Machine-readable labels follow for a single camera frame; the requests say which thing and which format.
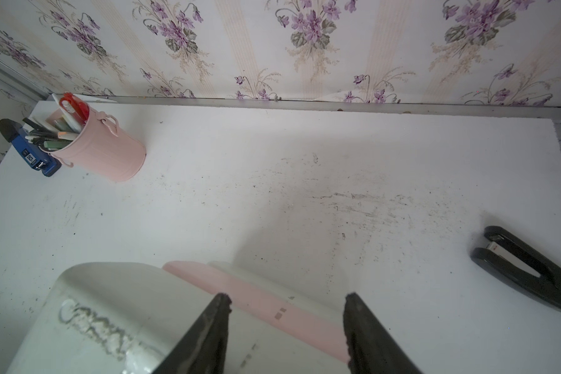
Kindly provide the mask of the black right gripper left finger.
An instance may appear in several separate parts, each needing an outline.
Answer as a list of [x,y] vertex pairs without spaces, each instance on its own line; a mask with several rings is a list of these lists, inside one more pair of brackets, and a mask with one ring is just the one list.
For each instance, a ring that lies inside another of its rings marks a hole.
[[224,372],[231,305],[228,295],[216,294],[153,374]]

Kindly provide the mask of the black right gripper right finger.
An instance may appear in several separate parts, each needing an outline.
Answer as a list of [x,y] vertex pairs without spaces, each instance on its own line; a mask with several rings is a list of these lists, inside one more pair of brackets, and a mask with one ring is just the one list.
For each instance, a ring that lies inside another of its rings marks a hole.
[[422,373],[355,292],[345,298],[343,326],[350,372]]

